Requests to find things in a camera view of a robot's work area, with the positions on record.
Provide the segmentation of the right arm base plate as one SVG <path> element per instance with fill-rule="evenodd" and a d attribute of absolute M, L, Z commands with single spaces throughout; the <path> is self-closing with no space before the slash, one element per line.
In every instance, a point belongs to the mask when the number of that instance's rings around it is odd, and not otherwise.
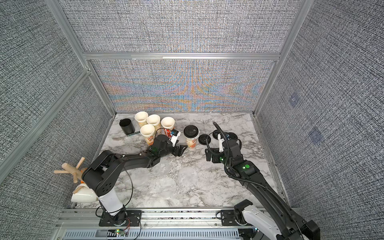
<path fill-rule="evenodd" d="M 240 214 L 236 214 L 234 210 L 220 210 L 218 218 L 221 221 L 222 226 L 225 227 L 257 227 L 260 224 L 258 219 L 251 217 L 250 219 L 246 220 L 241 217 Z"/>

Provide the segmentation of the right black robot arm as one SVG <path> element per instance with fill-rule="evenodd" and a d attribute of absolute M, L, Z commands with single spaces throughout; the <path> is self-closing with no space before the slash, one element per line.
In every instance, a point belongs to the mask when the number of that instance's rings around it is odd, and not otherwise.
<path fill-rule="evenodd" d="M 262 213 L 250 201 L 235 205 L 238 224 L 250 224 L 270 240 L 319 240 L 320 227 L 314 221 L 306 221 L 295 212 L 268 184 L 261 171 L 251 161 L 245 160 L 240 145 L 235 140 L 223 143 L 223 151 L 207 147 L 208 162 L 224 164 L 229 178 L 239 181 L 266 209 Z"/>

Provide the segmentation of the red paper cup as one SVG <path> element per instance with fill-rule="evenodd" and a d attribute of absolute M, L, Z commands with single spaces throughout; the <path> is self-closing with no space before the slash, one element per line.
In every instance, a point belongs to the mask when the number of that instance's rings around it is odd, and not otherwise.
<path fill-rule="evenodd" d="M 165 135 L 170 137 L 171 131 L 175 128 L 175 120 L 172 117 L 165 117 L 161 120 L 161 125 L 164 129 Z"/>

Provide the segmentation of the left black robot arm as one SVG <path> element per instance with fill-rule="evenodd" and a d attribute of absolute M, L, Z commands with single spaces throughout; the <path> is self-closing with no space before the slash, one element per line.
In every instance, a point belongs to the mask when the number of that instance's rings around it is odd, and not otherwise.
<path fill-rule="evenodd" d="M 114 226 L 127 223 L 128 214 L 115 191 L 115 184 L 124 171 L 140 168 L 152 168 L 162 157 L 169 154 L 180 157 L 187 145 L 176 145 L 165 135 L 155 137 L 154 143 L 139 154 L 114 154 L 103 151 L 82 174 L 82 181 L 98 197 L 103 213 L 101 219 Z"/>

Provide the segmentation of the black lid front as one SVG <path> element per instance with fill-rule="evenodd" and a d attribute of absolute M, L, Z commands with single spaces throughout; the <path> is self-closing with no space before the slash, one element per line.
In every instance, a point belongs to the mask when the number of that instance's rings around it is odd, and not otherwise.
<path fill-rule="evenodd" d="M 184 128 L 184 136 L 188 139 L 196 138 L 199 135 L 198 127 L 194 125 L 188 125 Z"/>

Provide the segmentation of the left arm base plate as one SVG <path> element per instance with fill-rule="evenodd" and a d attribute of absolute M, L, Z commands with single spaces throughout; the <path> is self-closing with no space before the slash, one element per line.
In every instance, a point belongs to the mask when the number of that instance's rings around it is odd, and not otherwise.
<path fill-rule="evenodd" d="M 99 227 L 127 227 L 128 225 L 131 227 L 138 227 L 141 218 L 141 210 L 120 211 L 115 216 L 103 212 L 101 220 L 99 221 Z"/>

